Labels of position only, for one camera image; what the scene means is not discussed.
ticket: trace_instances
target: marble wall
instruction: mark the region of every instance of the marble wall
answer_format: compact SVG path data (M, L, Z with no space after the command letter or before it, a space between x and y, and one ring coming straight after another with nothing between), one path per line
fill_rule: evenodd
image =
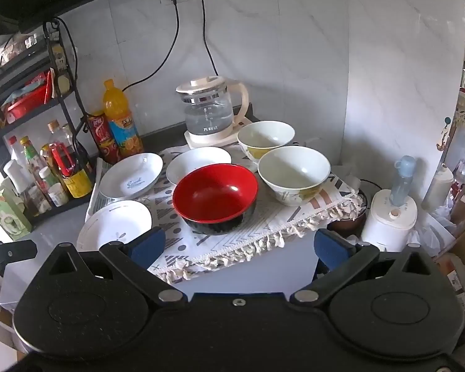
M348 105L341 160L390 187L402 155L419 160L423 197L456 105L465 47L464 0L348 0Z
M247 84L260 119L284 120L297 139L339 160L348 90L347 0L205 0L207 38L218 72ZM178 4L180 31L169 60L129 89L141 134L184 120L175 88L213 73L202 42L200 0ZM175 33L173 5L160 0L95 0L63 15L79 54L85 106L100 107L103 81L124 87L152 73ZM69 97L75 117L79 111ZM18 128L39 147L60 108ZM87 148L95 151L91 139Z

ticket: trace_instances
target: glass kettle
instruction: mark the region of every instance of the glass kettle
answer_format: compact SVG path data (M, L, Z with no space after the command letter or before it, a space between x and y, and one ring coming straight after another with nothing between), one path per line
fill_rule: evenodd
M241 109L233 115L230 92L241 93ZM176 88L182 101L186 127L196 143L213 143L222 140L233 131L246 115L249 106L248 90L242 83L231 82L224 77L213 76L191 80Z

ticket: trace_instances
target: tablecloth fringe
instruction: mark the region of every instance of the tablecloth fringe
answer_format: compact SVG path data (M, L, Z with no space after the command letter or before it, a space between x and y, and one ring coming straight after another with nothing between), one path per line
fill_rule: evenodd
M254 256L259 256L263 252L271 251L276 247L284 247L285 237L297 235L301 238L307 230L317 230L322 221L332 222L341 218L355 219L360 209L361 199L354 192L344 197L342 202L335 203L332 207L308 218L295 220L278 231L267 231L261 236L252 237L214 254L209 253L192 260L177 260L172 267L152 270L152 273L168 284L180 279L190 280L193 274L191 267L199 266L203 269L202 271L212 271L221 267L230 267L234 263L250 261Z

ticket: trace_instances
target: gray countertop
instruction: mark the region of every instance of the gray countertop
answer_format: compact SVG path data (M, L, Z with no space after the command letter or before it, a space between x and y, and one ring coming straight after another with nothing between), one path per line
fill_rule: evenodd
M257 121L251 107L247 117ZM157 153L168 147L185 145L185 130L185 124L180 123L143 136L146 151ZM5 268L0 291L0 304L4 308L15 309L26 287L59 243L76 243L87 209L88 204L83 204L46 219L22 238L34 241L38 254L34 259L11 263ZM181 282L177 288L190 298L195 292L284 292L288 295L311 281L316 262L312 236L247 264Z

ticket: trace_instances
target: red can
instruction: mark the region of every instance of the red can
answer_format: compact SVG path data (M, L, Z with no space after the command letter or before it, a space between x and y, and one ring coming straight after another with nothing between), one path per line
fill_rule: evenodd
M93 132L97 145L113 140L112 132L110 131L109 121L102 111L88 115L88 122Z
M105 114L102 111L88 116L88 123L93 132L93 138L100 148L102 158L111 165L122 159L119 146L110 131L110 126Z
M119 146L114 139L106 141L99 145L100 151L102 152L102 158L105 162L115 165L122 159L120 155Z

